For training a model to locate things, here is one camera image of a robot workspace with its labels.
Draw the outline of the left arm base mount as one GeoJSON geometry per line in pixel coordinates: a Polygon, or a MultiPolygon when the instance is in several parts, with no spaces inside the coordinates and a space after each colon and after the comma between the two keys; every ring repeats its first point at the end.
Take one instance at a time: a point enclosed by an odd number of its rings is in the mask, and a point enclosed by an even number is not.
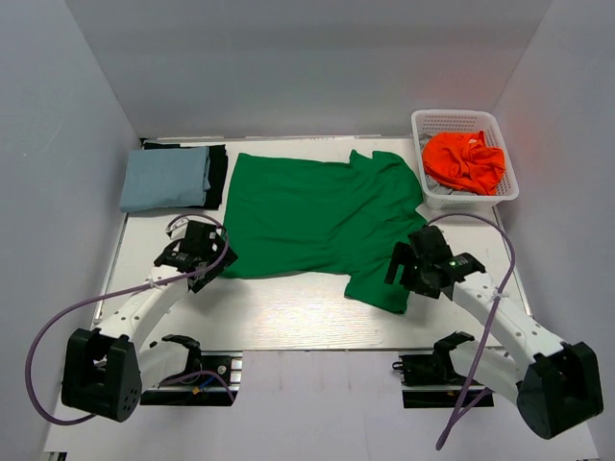
{"type": "Polygon", "coordinates": [[[241,352],[203,352],[197,376],[144,392],[142,406],[230,407],[237,397],[241,374],[241,352]]]}

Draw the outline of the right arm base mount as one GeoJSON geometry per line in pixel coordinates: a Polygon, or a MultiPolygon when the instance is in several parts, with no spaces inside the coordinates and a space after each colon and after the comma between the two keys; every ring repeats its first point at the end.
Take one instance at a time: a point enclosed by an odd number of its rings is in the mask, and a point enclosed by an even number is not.
{"type": "Polygon", "coordinates": [[[450,352],[473,341],[466,332],[454,332],[434,343],[431,352],[403,353],[392,363],[400,375],[404,409],[453,409],[465,377],[454,371],[450,352]]]}

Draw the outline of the green t shirt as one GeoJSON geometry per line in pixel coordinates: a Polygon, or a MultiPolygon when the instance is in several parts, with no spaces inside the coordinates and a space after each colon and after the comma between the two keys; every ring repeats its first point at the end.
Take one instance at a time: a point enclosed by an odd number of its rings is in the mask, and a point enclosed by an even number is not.
{"type": "Polygon", "coordinates": [[[422,202],[414,172],[393,153],[352,151],[346,162],[242,153],[224,216],[238,259],[223,275],[346,275],[345,297],[402,314],[408,292],[385,275],[395,244],[425,225],[422,202]]]}

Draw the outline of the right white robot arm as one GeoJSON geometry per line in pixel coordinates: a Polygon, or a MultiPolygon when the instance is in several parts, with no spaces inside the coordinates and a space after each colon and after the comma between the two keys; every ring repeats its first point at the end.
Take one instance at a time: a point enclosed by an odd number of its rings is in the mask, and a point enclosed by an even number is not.
{"type": "Polygon", "coordinates": [[[454,255],[438,227],[426,226],[396,243],[385,280],[424,297],[445,296],[504,348],[491,351],[456,331],[436,341],[431,353],[406,354],[393,363],[405,386],[481,385],[513,403],[532,432],[546,440],[603,412],[594,351],[543,328],[499,292],[474,256],[454,255]]]}

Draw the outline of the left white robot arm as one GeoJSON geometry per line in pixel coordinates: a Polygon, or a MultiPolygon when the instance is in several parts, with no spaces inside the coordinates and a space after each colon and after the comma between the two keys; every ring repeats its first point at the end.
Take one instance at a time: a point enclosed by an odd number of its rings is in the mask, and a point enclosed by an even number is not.
{"type": "Polygon", "coordinates": [[[212,218],[176,218],[166,229],[167,234],[175,231],[182,236],[162,250],[143,285],[95,328],[79,328],[69,337],[63,405],[121,423],[153,387],[221,378],[203,367],[198,340],[181,334],[149,338],[174,304],[201,291],[237,260],[225,228],[212,218]]]}

